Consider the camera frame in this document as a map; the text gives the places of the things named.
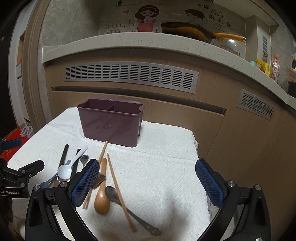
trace cartoon girl's face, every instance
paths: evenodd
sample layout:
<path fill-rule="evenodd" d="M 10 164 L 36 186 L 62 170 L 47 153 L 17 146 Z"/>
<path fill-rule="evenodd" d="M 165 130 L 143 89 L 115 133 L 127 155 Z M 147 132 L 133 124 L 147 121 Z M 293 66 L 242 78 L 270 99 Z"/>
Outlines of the cartoon girl's face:
<path fill-rule="evenodd" d="M 187 16 L 188 16 L 188 17 L 191 17 L 191 18 L 196 18 L 191 12 L 189 12 L 189 13 L 187 14 Z"/>
<path fill-rule="evenodd" d="M 140 14 L 142 14 L 144 17 L 147 18 L 147 17 L 151 17 L 151 16 L 154 15 L 155 13 L 152 12 L 152 11 L 150 11 L 149 9 L 147 9 L 147 10 L 141 12 Z"/>

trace blue gripper pad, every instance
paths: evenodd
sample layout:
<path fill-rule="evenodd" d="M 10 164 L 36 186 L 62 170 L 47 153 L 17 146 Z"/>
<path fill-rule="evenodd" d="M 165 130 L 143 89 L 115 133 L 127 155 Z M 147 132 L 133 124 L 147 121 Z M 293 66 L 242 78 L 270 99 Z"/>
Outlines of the blue gripper pad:
<path fill-rule="evenodd" d="M 212 204 L 221 208 L 224 202 L 223 191 L 210 174 L 213 170 L 211 169 L 209 172 L 202 161 L 198 160 L 195 164 L 195 172 Z"/>
<path fill-rule="evenodd" d="M 99 174 L 99 162 L 91 159 L 82 171 L 76 173 L 70 180 L 68 188 L 68 197 L 74 208 L 83 204 L 91 186 Z"/>

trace bolt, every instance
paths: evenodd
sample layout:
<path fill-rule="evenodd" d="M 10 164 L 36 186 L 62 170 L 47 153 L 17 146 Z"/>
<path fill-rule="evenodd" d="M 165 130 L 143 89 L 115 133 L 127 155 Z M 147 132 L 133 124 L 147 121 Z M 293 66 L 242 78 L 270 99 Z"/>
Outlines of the bolt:
<path fill-rule="evenodd" d="M 40 186 L 39 186 L 39 185 L 35 185 L 35 186 L 33 187 L 34 191 L 38 191 L 38 190 L 39 190 L 39 188 L 40 188 Z"/>
<path fill-rule="evenodd" d="M 257 185 L 255 185 L 255 189 L 256 189 L 257 191 L 260 191 L 260 190 L 261 190 L 261 187 L 257 184 Z"/>
<path fill-rule="evenodd" d="M 67 182 L 61 182 L 61 184 L 60 184 L 60 186 L 61 186 L 62 188 L 65 188 L 67 185 L 68 185 Z"/>
<path fill-rule="evenodd" d="M 234 181 L 228 181 L 227 184 L 230 187 L 234 187 L 235 186 L 235 182 Z"/>

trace red mat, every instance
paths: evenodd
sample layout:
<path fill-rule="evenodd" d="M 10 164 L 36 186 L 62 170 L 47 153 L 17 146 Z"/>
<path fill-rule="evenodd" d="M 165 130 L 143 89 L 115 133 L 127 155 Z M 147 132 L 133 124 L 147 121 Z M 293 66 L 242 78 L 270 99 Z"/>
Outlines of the red mat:
<path fill-rule="evenodd" d="M 12 139 L 15 139 L 15 138 L 20 138 L 22 139 L 22 145 L 24 145 L 28 140 L 29 138 L 27 136 L 21 138 L 20 137 L 20 133 L 21 133 L 21 130 L 20 129 L 15 129 L 7 138 L 6 140 L 12 140 Z M 16 147 L 16 148 L 13 148 L 13 149 L 10 149 L 10 150 L 5 150 L 1 157 L 0 158 L 4 158 L 6 161 L 9 161 L 12 156 L 18 151 L 18 149 L 20 149 L 20 147 Z"/>

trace white plastic spoon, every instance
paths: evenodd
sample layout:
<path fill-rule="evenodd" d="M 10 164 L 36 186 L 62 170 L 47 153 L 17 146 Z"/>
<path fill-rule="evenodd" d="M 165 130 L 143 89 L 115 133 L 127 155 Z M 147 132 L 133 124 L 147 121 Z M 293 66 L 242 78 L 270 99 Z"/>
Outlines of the white plastic spoon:
<path fill-rule="evenodd" d="M 69 165 L 61 165 L 57 171 L 57 174 L 59 178 L 67 180 L 71 176 L 71 167 L 74 164 L 74 162 L 87 150 L 88 146 L 85 145 L 81 148 L 81 150 L 74 156 L 72 159 L 68 160 L 67 163 L 70 161 Z"/>

